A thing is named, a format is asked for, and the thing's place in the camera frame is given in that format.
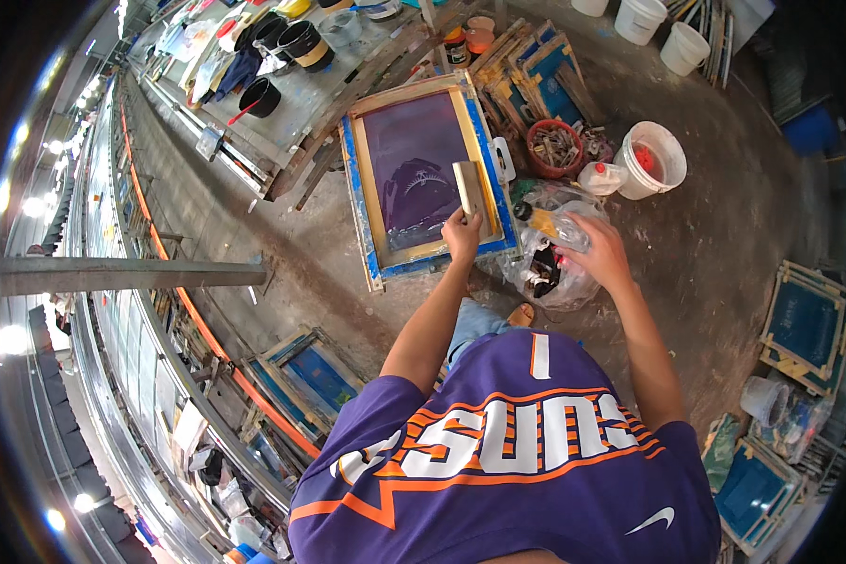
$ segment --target metal beam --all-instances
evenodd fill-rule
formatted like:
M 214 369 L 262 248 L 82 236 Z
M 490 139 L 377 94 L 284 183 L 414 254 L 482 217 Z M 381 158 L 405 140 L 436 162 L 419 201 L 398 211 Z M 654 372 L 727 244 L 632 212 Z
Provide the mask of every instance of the metal beam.
M 251 286 L 266 282 L 261 265 L 123 258 L 11 257 L 0 262 L 0 295 L 43 292 Z

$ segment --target red lid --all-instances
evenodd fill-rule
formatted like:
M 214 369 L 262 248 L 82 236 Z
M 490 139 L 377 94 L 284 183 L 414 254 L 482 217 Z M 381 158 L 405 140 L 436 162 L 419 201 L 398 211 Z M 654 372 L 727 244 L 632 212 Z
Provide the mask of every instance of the red lid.
M 226 33 L 232 30 L 235 27 L 235 20 L 229 20 L 226 23 L 223 23 L 223 27 L 219 28 L 219 31 L 216 32 L 216 39 L 221 39 Z

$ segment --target man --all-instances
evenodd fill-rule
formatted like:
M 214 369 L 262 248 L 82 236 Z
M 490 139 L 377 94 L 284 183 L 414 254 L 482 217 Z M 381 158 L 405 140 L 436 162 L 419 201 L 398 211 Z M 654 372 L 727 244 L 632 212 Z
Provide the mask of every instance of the man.
M 482 218 L 465 225 L 458 210 L 442 229 L 444 277 L 298 484 L 298 562 L 714 561 L 721 531 L 696 433 L 620 236 L 571 218 L 592 248 L 561 252 L 617 306 L 642 421 L 571 337 L 496 316 L 500 334 L 470 342 L 466 318 L 484 311 L 462 298 Z

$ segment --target workbench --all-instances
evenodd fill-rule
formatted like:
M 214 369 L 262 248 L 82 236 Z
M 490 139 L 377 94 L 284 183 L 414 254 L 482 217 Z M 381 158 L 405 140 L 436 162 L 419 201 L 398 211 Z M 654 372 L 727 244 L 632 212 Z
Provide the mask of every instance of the workbench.
M 333 48 L 336 58 L 328 70 L 310 74 L 296 68 L 280 76 L 263 75 L 282 93 L 279 107 L 265 118 L 247 115 L 227 126 L 226 122 L 239 111 L 239 96 L 233 94 L 194 110 L 187 108 L 186 92 L 178 84 L 187 67 L 183 62 L 172 62 L 156 81 L 145 74 L 141 86 L 166 103 L 196 137 L 211 124 L 225 131 L 219 156 L 258 197 L 273 200 L 303 183 L 305 194 L 296 205 L 296 209 L 301 209 L 339 154 L 337 126 L 351 104 L 402 84 L 429 51 L 436 49 L 437 60 L 442 61 L 444 32 L 482 12 L 483 0 L 470 5 L 462 0 L 438 7 L 433 7 L 430 0 L 420 4 L 420 9 L 404 6 L 387 22 L 361 16 L 361 39 Z M 243 11 L 254 14 L 263 7 L 245 5 Z M 502 8 L 500 0 L 496 3 L 499 24 L 506 19 L 501 16 Z M 214 2 L 198 19 L 221 24 L 228 12 L 230 8 Z M 300 19 L 318 24 L 323 17 L 322 8 L 314 3 Z M 139 38 L 130 53 L 136 70 L 162 31 L 157 25 Z M 216 39 L 211 39 L 204 53 L 212 51 L 215 43 Z

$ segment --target phoenix suns jersey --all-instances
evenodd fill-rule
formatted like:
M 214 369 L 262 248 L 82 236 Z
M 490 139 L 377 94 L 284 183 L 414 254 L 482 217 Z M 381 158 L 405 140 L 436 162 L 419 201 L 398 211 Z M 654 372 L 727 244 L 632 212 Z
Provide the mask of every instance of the phoenix suns jersey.
M 713 562 L 720 522 L 688 423 L 655 433 L 560 333 L 487 335 L 429 399 L 382 376 L 350 400 L 292 499 L 301 564 Z

